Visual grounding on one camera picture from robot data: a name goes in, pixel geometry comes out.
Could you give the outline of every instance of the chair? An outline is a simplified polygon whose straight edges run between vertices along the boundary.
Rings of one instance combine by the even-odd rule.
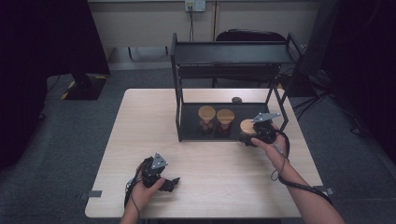
[[[258,31],[258,30],[247,30],[247,29],[231,29],[222,32],[216,37],[216,41],[286,41],[286,38],[282,35],[274,32]],[[277,71],[277,75],[280,71],[281,64],[269,64],[268,66],[273,66],[274,69],[269,69],[270,71]],[[232,77],[227,79],[242,80],[242,81],[254,81],[259,82],[258,87],[263,82],[268,82],[271,84],[272,80],[261,79],[259,77]],[[218,80],[213,78],[212,88],[215,88]]]

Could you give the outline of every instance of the black metal shelf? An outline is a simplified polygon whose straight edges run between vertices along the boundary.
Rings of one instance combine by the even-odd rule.
[[[302,50],[292,34],[286,41],[217,41],[217,42],[179,42],[173,36],[171,62],[177,98],[177,134],[178,140],[234,141],[240,135],[239,123],[243,119],[256,117],[259,112],[269,111],[268,102],[274,91],[284,119],[281,130],[288,123],[288,116],[283,107],[288,90],[279,95],[276,79],[280,65],[297,63]],[[269,93],[263,103],[185,103],[183,99],[182,79],[243,77],[246,79],[267,80]],[[214,118],[212,132],[200,129],[198,110],[210,105],[216,111],[228,108],[235,114],[231,130],[227,133],[217,129],[219,125]]]

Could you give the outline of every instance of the gray carpet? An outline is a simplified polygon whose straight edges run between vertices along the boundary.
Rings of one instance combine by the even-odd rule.
[[[49,78],[49,87],[56,80]],[[69,75],[60,77],[47,95],[42,111],[46,117],[37,126],[23,157],[14,167],[0,172],[1,224],[119,222],[116,218],[86,217],[86,200],[80,195],[92,189],[123,93],[132,88],[173,88],[172,71],[114,71],[97,101],[61,100],[72,80]],[[184,83],[185,88],[210,86],[209,79]],[[219,86],[256,84],[220,80]],[[307,99],[290,101],[297,105]],[[349,131],[353,119],[339,106],[336,99],[325,97],[299,120],[323,183],[335,191],[334,206],[347,223],[395,223],[396,179],[378,157],[382,154],[375,140]],[[300,218],[281,222],[303,223]]]

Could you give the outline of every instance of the power outlet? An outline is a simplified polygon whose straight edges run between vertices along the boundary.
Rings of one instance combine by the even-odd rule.
[[[185,11],[202,12],[206,10],[205,0],[185,0],[184,3]]]

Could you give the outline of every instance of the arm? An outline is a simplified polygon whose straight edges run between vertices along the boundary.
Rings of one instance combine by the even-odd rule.
[[[160,178],[151,188],[146,188],[142,181],[139,181],[133,188],[131,197],[126,204],[120,224],[136,224],[139,213],[148,205],[154,193],[163,185],[164,178]]]
[[[285,159],[286,155],[280,154],[274,146],[265,144],[257,138],[252,138],[251,142],[264,149],[265,154],[283,179],[308,186],[306,181],[290,165],[289,160]],[[285,149],[285,138],[278,134],[276,144]],[[287,188],[305,223],[344,223],[344,220],[334,207],[322,197],[302,189],[289,186]]]

